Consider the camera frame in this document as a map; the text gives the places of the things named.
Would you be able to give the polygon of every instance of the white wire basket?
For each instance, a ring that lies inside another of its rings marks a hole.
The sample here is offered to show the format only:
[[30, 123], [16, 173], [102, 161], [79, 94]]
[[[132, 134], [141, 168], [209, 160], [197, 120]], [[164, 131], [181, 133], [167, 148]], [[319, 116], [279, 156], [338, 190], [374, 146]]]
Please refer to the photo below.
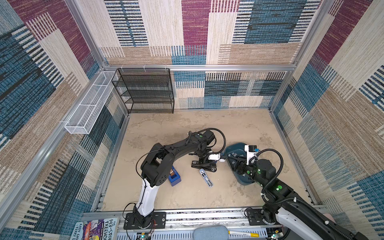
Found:
[[65, 124], [65, 129], [70, 134], [89, 134], [91, 132], [113, 89], [112, 79], [117, 81], [114, 71], [103, 71], [98, 76]]

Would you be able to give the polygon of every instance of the book cover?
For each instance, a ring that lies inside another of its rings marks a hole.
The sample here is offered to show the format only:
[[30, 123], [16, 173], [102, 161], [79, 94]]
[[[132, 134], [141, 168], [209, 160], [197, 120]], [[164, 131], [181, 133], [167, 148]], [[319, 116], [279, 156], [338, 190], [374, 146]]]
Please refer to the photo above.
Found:
[[115, 240], [119, 218], [77, 222], [70, 240]]

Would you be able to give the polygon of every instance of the marker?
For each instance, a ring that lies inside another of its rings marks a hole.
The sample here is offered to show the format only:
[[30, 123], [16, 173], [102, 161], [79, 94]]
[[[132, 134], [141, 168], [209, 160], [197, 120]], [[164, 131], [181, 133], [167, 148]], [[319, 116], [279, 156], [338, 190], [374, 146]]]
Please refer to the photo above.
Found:
[[257, 233], [250, 233], [250, 232], [238, 232], [238, 231], [229, 231], [228, 234], [234, 234], [234, 235], [241, 235], [241, 236], [248, 236], [248, 237], [259, 237], [259, 234]]

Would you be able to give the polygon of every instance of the beige table surface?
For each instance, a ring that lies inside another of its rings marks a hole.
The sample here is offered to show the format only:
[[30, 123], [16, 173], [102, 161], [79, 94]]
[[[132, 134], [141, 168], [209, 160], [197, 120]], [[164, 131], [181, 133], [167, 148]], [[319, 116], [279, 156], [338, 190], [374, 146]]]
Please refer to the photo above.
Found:
[[[227, 146], [238, 142], [257, 145], [259, 149], [274, 148], [284, 158], [279, 179], [291, 186], [309, 202], [307, 192], [293, 166], [267, 109], [228, 109], [212, 111], [176, 111], [174, 114], [132, 114], [123, 143], [107, 188], [103, 211], [123, 210], [127, 203], [137, 202], [141, 191], [141, 178], [135, 172], [136, 161], [159, 142], [172, 144], [188, 136], [188, 131], [207, 127], [220, 129]], [[223, 144], [220, 133], [214, 151]], [[273, 152], [260, 157], [271, 160], [276, 169], [280, 160]], [[175, 161], [174, 167], [181, 182], [174, 187], [165, 181], [159, 188], [155, 209], [261, 206], [261, 186], [240, 185], [227, 162], [218, 162], [216, 172], [206, 172], [214, 186], [209, 188], [198, 169], [191, 168], [197, 156], [185, 155]]]

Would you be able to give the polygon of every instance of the black wire rack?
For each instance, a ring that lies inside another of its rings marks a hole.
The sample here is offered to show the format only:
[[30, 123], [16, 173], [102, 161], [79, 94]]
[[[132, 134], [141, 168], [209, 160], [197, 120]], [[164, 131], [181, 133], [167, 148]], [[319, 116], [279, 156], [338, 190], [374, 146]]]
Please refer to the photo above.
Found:
[[173, 113], [173, 95], [168, 68], [118, 68], [112, 81], [128, 113]]

